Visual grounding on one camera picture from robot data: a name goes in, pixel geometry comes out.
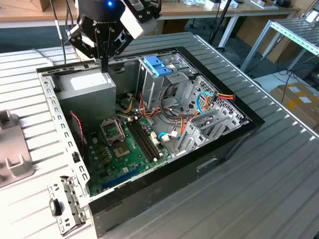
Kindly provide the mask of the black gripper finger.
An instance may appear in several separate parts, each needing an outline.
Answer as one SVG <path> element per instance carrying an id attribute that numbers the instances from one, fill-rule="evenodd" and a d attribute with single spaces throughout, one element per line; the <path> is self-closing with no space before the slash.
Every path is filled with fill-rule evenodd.
<path id="1" fill-rule="evenodd" d="M 117 31 L 115 28 L 109 28 L 107 41 L 104 43 L 104 73 L 108 72 L 109 60 L 120 55 L 125 48 L 132 42 L 133 37 L 126 29 Z"/>
<path id="2" fill-rule="evenodd" d="M 105 73 L 105 49 L 103 42 L 97 39 L 94 47 L 92 47 L 83 41 L 81 32 L 82 31 L 78 24 L 68 31 L 67 34 L 69 43 L 88 58 L 95 58 L 98 62 L 100 71 Z"/>

